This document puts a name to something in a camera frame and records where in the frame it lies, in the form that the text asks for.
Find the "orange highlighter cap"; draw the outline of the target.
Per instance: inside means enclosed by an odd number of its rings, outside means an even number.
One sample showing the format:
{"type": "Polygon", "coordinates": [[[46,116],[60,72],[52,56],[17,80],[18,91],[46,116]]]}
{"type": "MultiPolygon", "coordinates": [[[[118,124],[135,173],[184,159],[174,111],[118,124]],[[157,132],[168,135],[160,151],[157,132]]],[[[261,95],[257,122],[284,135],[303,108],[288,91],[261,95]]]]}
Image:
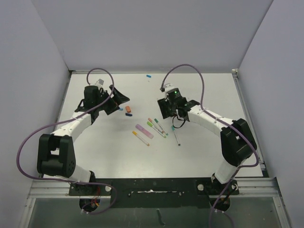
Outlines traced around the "orange highlighter cap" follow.
{"type": "Polygon", "coordinates": [[[126,110],[127,113],[131,113],[131,108],[129,106],[126,106],[125,110],[126,110]]]}

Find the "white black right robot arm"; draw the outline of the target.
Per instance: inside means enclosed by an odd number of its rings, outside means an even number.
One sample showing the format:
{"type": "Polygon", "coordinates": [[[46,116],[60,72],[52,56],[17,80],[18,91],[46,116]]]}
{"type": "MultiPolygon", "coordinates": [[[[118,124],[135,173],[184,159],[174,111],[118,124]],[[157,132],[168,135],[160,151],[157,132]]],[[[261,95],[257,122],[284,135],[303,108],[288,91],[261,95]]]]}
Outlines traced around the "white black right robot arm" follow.
{"type": "Polygon", "coordinates": [[[213,174],[212,190],[223,194],[228,181],[244,161],[257,149],[256,142],[246,120],[232,120],[201,107],[195,100],[187,101],[179,89],[171,84],[161,88],[164,98],[158,105],[164,119],[178,117],[183,121],[198,124],[220,138],[223,161],[213,174]]]}

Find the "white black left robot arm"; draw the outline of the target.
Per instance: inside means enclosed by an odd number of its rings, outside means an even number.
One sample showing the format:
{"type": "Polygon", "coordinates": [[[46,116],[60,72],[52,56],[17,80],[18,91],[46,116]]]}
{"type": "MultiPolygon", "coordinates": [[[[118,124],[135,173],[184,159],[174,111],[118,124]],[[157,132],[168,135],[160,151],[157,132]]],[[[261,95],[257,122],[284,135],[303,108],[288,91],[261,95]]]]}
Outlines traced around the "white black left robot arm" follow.
{"type": "Polygon", "coordinates": [[[84,98],[74,111],[70,122],[51,134],[43,134],[38,143],[37,171],[48,176],[61,177],[73,183],[80,182],[80,190],[85,195],[95,193],[95,174],[76,164],[74,142],[90,127],[104,111],[107,115],[120,109],[119,105],[130,98],[110,85],[110,95],[101,85],[89,85],[84,89],[84,98]]]}

